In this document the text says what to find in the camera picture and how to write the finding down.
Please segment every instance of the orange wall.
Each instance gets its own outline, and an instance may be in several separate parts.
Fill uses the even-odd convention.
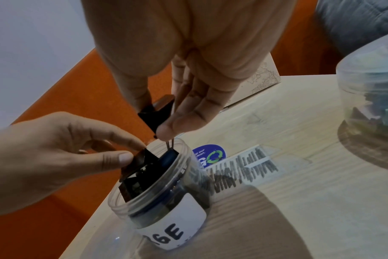
[[[316,24],[316,0],[300,0],[272,56],[281,76],[333,74],[341,56]],[[170,91],[171,69],[150,78],[156,100]],[[149,142],[153,136],[121,98],[95,51],[88,54],[16,122],[55,111],[115,124]],[[58,258],[118,180],[119,172],[74,181],[43,201],[0,217],[0,259]]]

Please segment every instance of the hand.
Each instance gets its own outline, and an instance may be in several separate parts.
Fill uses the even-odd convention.
[[[282,34],[296,0],[82,0],[96,49],[137,111],[147,77],[171,61],[176,112],[161,140],[199,129],[252,76]]]
[[[0,131],[0,215],[31,205],[70,181],[127,166],[144,143],[111,124],[53,113]],[[100,153],[86,154],[87,149]]]

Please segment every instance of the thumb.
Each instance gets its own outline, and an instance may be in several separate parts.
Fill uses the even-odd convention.
[[[75,167],[81,175],[90,175],[128,166],[133,154],[128,151],[108,151],[95,154],[76,154]]]

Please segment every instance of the wooden table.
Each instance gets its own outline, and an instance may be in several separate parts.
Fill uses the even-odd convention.
[[[336,76],[290,76],[182,135],[227,156],[275,150],[281,173],[215,203],[187,245],[143,244],[136,257],[388,259],[388,152],[357,142],[343,119]],[[61,259],[82,258],[111,216],[105,200]]]

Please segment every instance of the gray cushion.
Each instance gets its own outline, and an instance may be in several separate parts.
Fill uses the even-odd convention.
[[[319,0],[316,14],[343,55],[388,34],[388,0]]]

